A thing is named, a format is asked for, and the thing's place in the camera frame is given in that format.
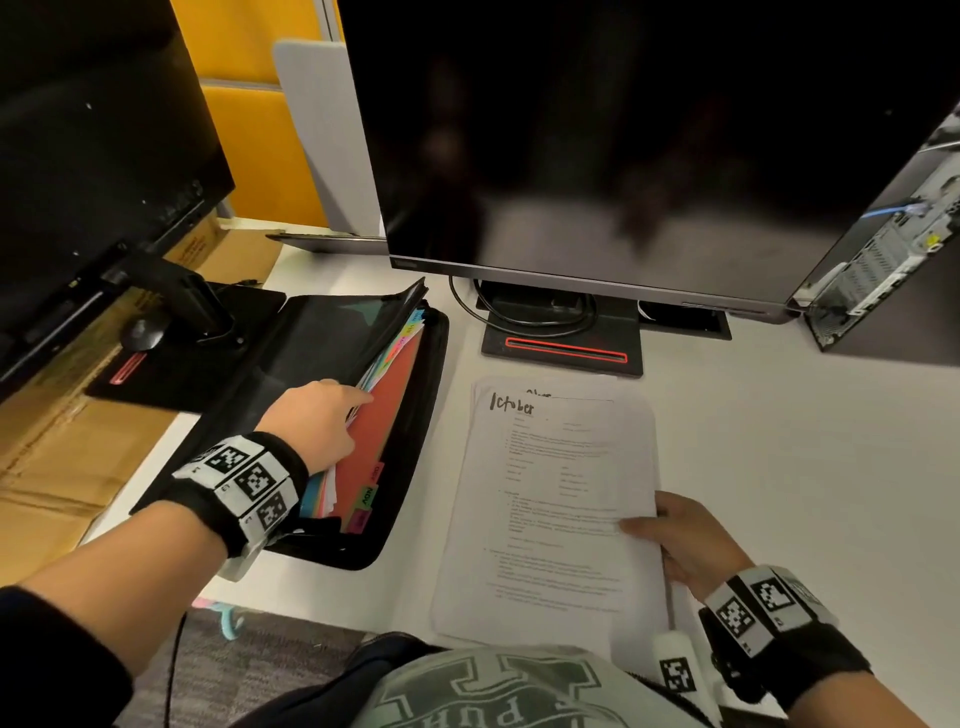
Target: carpet floor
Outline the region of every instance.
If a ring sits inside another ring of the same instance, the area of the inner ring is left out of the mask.
[[[239,639],[220,633],[220,615],[190,610],[174,680],[171,726],[229,726],[285,692],[340,674],[363,633],[268,614],[245,614]],[[173,637],[136,680],[120,728],[159,728]]]

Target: wrist strap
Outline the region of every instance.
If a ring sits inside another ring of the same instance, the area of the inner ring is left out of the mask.
[[[742,571],[707,598],[701,620],[728,685],[756,697],[760,684],[785,711],[831,674],[870,671],[833,613],[781,567]]]
[[[286,443],[254,432],[227,438],[174,471],[159,498],[193,510],[232,559],[266,543],[306,480],[306,466]]]

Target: hand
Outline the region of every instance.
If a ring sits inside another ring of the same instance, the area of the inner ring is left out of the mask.
[[[373,396],[333,379],[288,389],[270,405],[258,432],[269,432],[297,451],[310,474],[321,473],[353,452],[347,414]]]
[[[666,491],[656,499],[656,518],[624,519],[620,529],[660,544],[667,578],[685,584],[698,601],[754,565],[703,503]]]

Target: computer monitor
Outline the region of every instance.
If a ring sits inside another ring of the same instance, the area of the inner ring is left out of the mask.
[[[2,400],[131,283],[222,326],[158,257],[233,180],[168,0],[4,3],[0,29]]]
[[[340,8],[398,268],[777,320],[960,99],[835,5]]]

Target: gray t-shirt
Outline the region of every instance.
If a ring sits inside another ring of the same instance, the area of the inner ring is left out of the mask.
[[[703,728],[606,660],[572,647],[428,655],[380,681],[351,728]]]

